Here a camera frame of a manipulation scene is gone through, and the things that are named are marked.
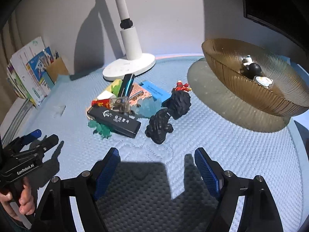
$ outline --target curtain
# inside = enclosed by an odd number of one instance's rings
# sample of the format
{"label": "curtain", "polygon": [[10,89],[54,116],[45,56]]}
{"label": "curtain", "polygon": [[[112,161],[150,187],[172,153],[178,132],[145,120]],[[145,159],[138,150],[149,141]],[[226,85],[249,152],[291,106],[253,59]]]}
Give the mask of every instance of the curtain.
{"label": "curtain", "polygon": [[7,64],[12,54],[22,48],[19,37],[15,11],[0,31],[0,123],[17,98],[14,90],[7,81]]}

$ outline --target wall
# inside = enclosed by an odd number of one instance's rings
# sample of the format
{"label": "wall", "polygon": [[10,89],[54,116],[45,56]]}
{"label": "wall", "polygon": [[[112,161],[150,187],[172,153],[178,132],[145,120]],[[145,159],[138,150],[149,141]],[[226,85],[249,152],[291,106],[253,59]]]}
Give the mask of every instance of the wall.
{"label": "wall", "polygon": [[[201,53],[205,38],[236,38],[307,63],[286,37],[243,17],[242,0],[126,0],[144,52]],[[16,10],[23,44],[41,35],[70,73],[123,55],[115,0],[22,0]]]}

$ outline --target red toy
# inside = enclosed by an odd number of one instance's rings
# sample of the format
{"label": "red toy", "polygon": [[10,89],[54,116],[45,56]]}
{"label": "red toy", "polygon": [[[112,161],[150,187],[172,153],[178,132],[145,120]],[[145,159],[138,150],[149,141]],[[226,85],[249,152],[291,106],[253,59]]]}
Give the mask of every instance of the red toy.
{"label": "red toy", "polygon": [[192,91],[192,89],[189,87],[188,83],[182,84],[182,82],[180,80],[176,83],[176,87],[173,88],[173,90],[175,90],[175,91],[182,90],[182,91],[187,91],[187,92]]}

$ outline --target amber glass bowl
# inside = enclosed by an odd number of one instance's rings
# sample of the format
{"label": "amber glass bowl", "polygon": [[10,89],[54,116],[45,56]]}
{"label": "amber glass bowl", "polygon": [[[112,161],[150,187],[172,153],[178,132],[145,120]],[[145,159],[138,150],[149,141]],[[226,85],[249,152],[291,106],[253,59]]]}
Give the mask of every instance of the amber glass bowl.
{"label": "amber glass bowl", "polygon": [[[202,44],[206,61],[219,80],[235,95],[266,113],[293,117],[309,109],[309,88],[294,69],[277,55],[235,39],[209,39]],[[266,89],[242,75],[243,58],[250,55],[262,75],[273,79]]]}

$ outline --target brown cardboard box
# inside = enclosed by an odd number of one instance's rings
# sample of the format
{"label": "brown cardboard box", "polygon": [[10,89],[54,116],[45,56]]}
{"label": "brown cardboard box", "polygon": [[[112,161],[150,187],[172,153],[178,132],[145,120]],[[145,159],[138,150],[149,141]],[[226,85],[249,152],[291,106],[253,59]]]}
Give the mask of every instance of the brown cardboard box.
{"label": "brown cardboard box", "polygon": [[50,79],[55,83],[58,75],[68,75],[69,72],[65,67],[62,58],[55,59],[55,61],[46,68]]}

